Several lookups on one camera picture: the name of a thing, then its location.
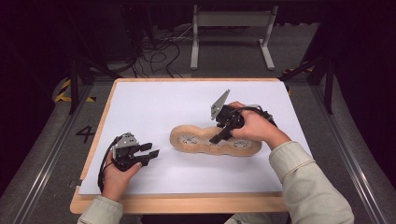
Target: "person's left hand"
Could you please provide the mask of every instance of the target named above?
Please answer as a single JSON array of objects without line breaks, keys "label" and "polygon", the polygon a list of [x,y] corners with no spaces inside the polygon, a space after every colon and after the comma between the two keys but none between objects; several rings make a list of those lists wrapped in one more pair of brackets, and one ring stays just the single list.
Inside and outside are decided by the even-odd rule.
[{"label": "person's left hand", "polygon": [[112,156],[113,152],[110,151],[106,158],[106,165],[110,165],[104,170],[105,179],[102,196],[119,202],[129,185],[130,179],[140,170],[142,163],[138,162],[129,168],[129,170],[123,172],[112,163]]}]

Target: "black cable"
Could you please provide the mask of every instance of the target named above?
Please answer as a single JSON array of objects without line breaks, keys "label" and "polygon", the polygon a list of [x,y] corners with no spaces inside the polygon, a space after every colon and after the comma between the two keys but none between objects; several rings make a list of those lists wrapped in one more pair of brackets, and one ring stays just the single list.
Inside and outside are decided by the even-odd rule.
[{"label": "black cable", "polygon": [[138,61],[139,61],[140,67],[142,68],[142,73],[143,73],[143,75],[144,75],[145,77],[149,77],[149,75],[147,75],[147,74],[145,73],[145,70],[144,70],[144,68],[143,68],[143,65],[142,65],[142,63],[140,62],[140,59],[138,59]]},{"label": "black cable", "polygon": [[[155,56],[157,56],[157,55],[163,55],[163,59],[162,59],[162,60],[159,60],[159,61],[153,61],[153,58],[154,58]],[[153,55],[151,55],[151,58],[150,58],[150,60],[149,60],[149,66],[150,66],[150,68],[151,68],[151,72],[152,72],[152,73],[156,73],[156,72],[162,70],[162,69],[157,69],[157,70],[154,71],[154,69],[152,68],[152,65],[153,65],[154,63],[161,63],[161,62],[164,62],[165,60],[166,60],[166,54],[164,54],[164,53],[162,53],[162,52],[157,52],[157,53],[154,53]]]},{"label": "black cable", "polygon": [[109,165],[111,165],[111,164],[113,164],[113,162],[111,162],[111,163],[109,163],[108,165],[106,165],[106,166],[103,168],[103,171],[105,171],[105,169],[107,168],[107,166],[109,166]]},{"label": "black cable", "polygon": [[174,62],[177,58],[178,58],[178,55],[180,55],[180,48],[178,47],[178,45],[176,44],[176,43],[174,43],[173,41],[171,41],[172,42],[172,44],[174,44],[175,46],[176,46],[176,48],[177,48],[177,55],[175,56],[175,58],[170,62],[170,63],[168,63],[167,65],[166,65],[166,71],[168,72],[168,74],[171,76],[171,77],[174,77],[173,75],[172,75],[172,73],[169,71],[170,69],[169,69],[169,66],[171,65],[171,63],[172,62]]},{"label": "black cable", "polygon": [[230,114],[233,114],[235,112],[239,112],[241,110],[251,110],[251,111],[254,111],[254,112],[258,113],[260,116],[262,116],[263,118],[265,118],[266,120],[268,120],[270,123],[272,123],[274,126],[277,127],[276,123],[274,122],[274,119],[273,119],[272,115],[268,114],[267,111],[263,111],[260,106],[259,106],[259,108],[251,107],[251,106],[243,106],[243,107],[236,108],[235,110],[232,110],[230,112]]},{"label": "black cable", "polygon": [[137,71],[136,71],[136,69],[134,68],[134,64],[132,65],[132,71],[134,71],[134,78],[137,78]]},{"label": "black cable", "polygon": [[179,72],[177,72],[177,71],[175,71],[175,70],[173,70],[173,69],[170,69],[170,68],[169,68],[169,70],[173,71],[173,72],[176,73],[178,76],[183,77]]},{"label": "black cable", "polygon": [[118,138],[115,138],[115,139],[113,140],[113,142],[110,144],[110,146],[108,147],[108,149],[107,149],[107,151],[106,151],[106,154],[105,154],[105,156],[103,157],[102,164],[100,165],[99,175],[98,175],[98,187],[99,187],[99,189],[100,189],[101,192],[103,192],[103,188],[104,188],[104,184],[103,184],[103,181],[105,180],[105,173],[104,173],[104,170],[106,169],[106,167],[104,168],[104,165],[105,165],[105,162],[106,162],[106,159],[107,159],[107,155],[108,155],[108,152],[110,151],[110,149],[111,149],[114,145],[116,145],[117,142],[118,142]]}]

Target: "gray sleeve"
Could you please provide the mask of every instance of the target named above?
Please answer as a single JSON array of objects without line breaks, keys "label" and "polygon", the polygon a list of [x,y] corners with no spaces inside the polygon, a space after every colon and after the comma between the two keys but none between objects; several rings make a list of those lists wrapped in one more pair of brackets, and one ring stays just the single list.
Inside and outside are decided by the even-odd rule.
[{"label": "gray sleeve", "polygon": [[123,206],[108,198],[97,196],[79,217],[78,224],[116,224],[120,223]]},{"label": "gray sleeve", "polygon": [[300,144],[288,142],[270,154],[270,164],[283,185],[293,223],[353,223],[349,203]]}]

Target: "rounded wooden object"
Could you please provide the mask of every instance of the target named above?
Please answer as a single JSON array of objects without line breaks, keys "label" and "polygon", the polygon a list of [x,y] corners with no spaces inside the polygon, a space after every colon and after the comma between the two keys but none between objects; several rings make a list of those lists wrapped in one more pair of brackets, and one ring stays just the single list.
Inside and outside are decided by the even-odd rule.
[{"label": "rounded wooden object", "polygon": [[210,143],[209,140],[220,131],[219,127],[201,129],[193,125],[180,125],[172,130],[169,140],[175,149],[189,153],[247,157],[262,149],[262,142],[233,137],[227,141],[221,140],[218,144]]}]

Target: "table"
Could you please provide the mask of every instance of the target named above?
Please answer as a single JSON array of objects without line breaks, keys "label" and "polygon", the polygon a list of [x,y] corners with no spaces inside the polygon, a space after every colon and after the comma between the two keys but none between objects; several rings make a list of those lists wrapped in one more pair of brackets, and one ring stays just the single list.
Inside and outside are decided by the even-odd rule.
[{"label": "table", "polygon": [[[81,180],[84,180],[89,172],[92,159],[100,141],[101,134],[105,127],[106,115],[110,110],[111,99],[115,87],[121,82],[278,82],[276,78],[123,78],[116,80],[109,95],[103,116],[99,123],[96,136],[92,142],[92,147],[82,171]],[[307,143],[300,139],[302,145],[307,147]],[[75,214],[81,214],[90,204],[95,195],[80,195],[80,187],[77,187],[70,210]],[[126,195],[120,201],[124,205],[124,212],[127,214],[207,214],[207,213],[247,213],[247,212],[286,212],[281,192],[233,192],[233,193],[170,193],[170,194],[144,194]]]}]

